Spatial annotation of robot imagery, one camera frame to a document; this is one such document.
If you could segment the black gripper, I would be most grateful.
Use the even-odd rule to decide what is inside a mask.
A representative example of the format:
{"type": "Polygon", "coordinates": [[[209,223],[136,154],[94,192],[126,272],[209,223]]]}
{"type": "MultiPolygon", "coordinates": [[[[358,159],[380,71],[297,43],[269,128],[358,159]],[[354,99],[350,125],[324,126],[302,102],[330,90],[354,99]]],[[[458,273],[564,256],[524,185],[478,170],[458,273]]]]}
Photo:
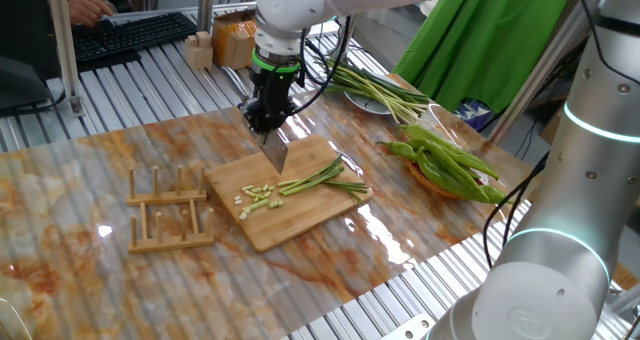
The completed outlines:
{"type": "Polygon", "coordinates": [[[299,81],[299,72],[251,70],[251,81],[254,85],[253,95],[260,102],[246,102],[242,105],[247,127],[256,134],[277,131],[296,110],[291,103],[289,90],[294,82],[299,81]],[[269,108],[285,109],[278,113],[268,113],[262,103],[269,108]]]}

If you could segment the person's bare hand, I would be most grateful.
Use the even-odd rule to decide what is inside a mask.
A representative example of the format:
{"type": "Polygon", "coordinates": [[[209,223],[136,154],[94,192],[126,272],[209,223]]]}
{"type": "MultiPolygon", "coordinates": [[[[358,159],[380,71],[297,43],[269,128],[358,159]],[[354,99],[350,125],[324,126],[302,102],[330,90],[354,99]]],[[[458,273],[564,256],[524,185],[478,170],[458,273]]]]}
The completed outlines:
{"type": "Polygon", "coordinates": [[[104,16],[112,16],[113,11],[104,0],[68,0],[69,18],[72,25],[95,27],[104,16]]]}

